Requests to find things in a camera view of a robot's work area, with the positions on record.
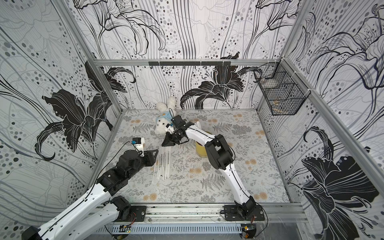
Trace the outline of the yellow plastic cup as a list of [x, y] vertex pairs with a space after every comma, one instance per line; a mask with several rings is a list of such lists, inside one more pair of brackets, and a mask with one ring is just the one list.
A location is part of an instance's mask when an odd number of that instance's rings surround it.
[[197, 152], [198, 156], [200, 156], [201, 158], [207, 158], [208, 155], [207, 155], [205, 147], [202, 146], [198, 142], [195, 142], [195, 145], [196, 145], [196, 152]]

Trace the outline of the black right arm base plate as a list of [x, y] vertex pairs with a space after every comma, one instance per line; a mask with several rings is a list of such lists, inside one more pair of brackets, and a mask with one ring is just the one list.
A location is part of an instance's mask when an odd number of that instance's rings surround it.
[[265, 221], [263, 208], [256, 205], [250, 211], [236, 205], [224, 205], [224, 209], [220, 211], [228, 222], [236, 221]]

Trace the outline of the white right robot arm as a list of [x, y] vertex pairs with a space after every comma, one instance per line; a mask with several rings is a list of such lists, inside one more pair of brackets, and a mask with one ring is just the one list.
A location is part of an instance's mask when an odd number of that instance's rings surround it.
[[193, 140], [203, 146], [212, 167], [219, 170], [230, 185], [240, 218], [246, 220], [255, 215], [257, 203], [238, 175], [234, 164], [236, 154], [224, 136], [209, 134], [195, 123], [185, 122], [180, 115], [171, 120], [158, 118], [156, 123], [155, 132], [165, 136], [163, 147], [184, 144], [183, 139]]

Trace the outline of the white teddy bear blue shirt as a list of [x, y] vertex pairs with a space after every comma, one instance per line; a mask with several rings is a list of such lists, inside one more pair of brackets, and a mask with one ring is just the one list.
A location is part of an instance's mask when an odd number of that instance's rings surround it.
[[165, 135], [166, 133], [173, 133], [174, 127], [172, 119], [176, 115], [177, 100], [175, 97], [169, 97], [167, 103], [158, 102], [156, 109], [160, 112], [159, 117], [156, 119], [155, 133], [157, 135]]

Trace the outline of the black hook rail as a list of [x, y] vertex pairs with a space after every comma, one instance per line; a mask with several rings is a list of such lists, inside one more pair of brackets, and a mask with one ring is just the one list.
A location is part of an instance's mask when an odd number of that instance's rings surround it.
[[148, 61], [149, 66], [231, 66], [231, 61]]

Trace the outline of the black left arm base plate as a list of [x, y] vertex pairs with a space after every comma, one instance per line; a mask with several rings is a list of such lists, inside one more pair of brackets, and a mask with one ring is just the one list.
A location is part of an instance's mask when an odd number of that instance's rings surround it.
[[119, 211], [115, 222], [143, 222], [145, 220], [146, 206], [130, 206]]

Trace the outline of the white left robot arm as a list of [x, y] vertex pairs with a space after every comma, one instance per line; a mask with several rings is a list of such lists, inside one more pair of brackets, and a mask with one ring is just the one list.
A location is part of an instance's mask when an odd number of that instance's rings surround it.
[[115, 194], [144, 167], [156, 163], [158, 150], [125, 151], [116, 165], [104, 172], [95, 184], [59, 215], [41, 225], [24, 230], [23, 240], [83, 240], [116, 220], [135, 221], [131, 204]]

